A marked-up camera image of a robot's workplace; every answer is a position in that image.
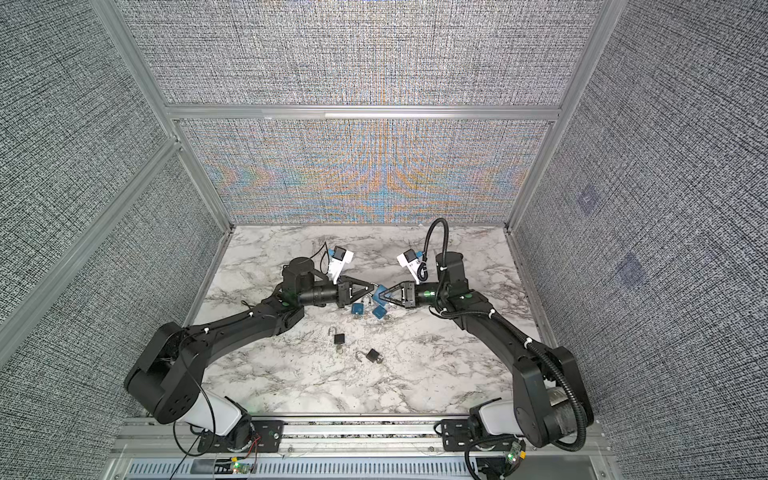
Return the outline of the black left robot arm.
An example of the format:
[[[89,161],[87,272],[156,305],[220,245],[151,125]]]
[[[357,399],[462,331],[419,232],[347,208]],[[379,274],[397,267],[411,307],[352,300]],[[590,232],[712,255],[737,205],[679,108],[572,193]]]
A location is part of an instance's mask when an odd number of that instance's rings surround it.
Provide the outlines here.
[[[159,327],[124,380],[125,390],[161,424],[183,421],[201,431],[199,453],[248,449],[257,433],[237,402],[207,393],[202,380],[219,358],[292,329],[307,306],[345,307],[373,292],[372,283],[341,275],[329,279],[308,257],[292,259],[272,293],[240,313],[200,325]]]

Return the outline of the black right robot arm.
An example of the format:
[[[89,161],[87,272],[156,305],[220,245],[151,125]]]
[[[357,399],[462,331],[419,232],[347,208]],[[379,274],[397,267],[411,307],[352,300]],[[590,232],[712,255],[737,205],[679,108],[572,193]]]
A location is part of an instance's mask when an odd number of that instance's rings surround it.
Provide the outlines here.
[[[437,280],[424,276],[424,254],[409,249],[397,257],[413,278],[381,292],[379,297],[406,309],[429,307],[454,322],[502,361],[512,374],[513,415],[522,435],[534,446],[553,445],[576,452],[587,440],[594,413],[574,355],[549,347],[510,323],[491,301],[472,289],[464,257],[448,251],[436,256]]]

